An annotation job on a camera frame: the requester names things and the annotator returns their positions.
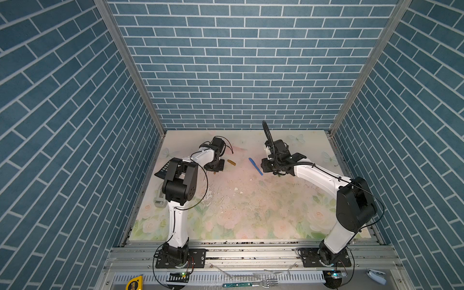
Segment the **blue pen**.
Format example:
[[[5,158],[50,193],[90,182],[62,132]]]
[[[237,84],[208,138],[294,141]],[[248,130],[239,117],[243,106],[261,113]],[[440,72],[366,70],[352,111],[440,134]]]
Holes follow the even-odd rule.
[[[252,165],[253,165],[254,168],[258,171],[258,173],[259,173],[261,176],[263,176],[263,173],[262,173],[262,171],[258,168],[257,164],[255,163],[255,164],[252,164]]]

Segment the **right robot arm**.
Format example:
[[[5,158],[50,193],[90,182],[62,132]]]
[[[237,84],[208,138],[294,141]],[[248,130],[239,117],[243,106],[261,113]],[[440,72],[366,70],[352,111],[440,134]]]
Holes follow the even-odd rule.
[[[348,244],[378,212],[366,180],[361,177],[350,179],[319,167],[300,153],[290,153],[282,140],[267,140],[265,151],[267,157],[261,162],[265,173],[290,174],[334,197],[336,222],[320,243],[318,255],[324,266],[337,263]]]

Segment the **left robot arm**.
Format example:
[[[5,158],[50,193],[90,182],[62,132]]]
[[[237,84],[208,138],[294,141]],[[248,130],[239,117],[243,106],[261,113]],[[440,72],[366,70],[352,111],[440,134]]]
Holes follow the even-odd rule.
[[[189,203],[196,193],[198,171],[205,174],[223,171],[226,148],[223,137],[215,136],[189,157],[172,158],[155,174],[163,180],[161,189],[169,208],[169,236],[160,253],[176,267],[189,261],[187,212],[193,209]]]

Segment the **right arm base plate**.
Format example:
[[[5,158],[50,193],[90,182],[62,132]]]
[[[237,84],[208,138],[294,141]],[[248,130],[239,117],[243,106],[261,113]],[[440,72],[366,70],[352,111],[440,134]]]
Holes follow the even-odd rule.
[[[343,249],[338,254],[333,254],[330,250],[323,248],[298,248],[296,250],[297,256],[303,263],[305,268],[318,268],[318,267],[335,267],[345,266],[346,268],[352,266],[350,254],[348,249]]]

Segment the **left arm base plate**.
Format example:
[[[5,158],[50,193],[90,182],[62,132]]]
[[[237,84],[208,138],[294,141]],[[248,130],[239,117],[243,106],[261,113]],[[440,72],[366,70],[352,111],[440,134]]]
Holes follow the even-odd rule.
[[[205,248],[193,248],[187,250],[165,250],[161,249],[155,258],[156,269],[174,269],[184,267],[190,263],[189,267],[193,269],[204,268],[206,258]]]

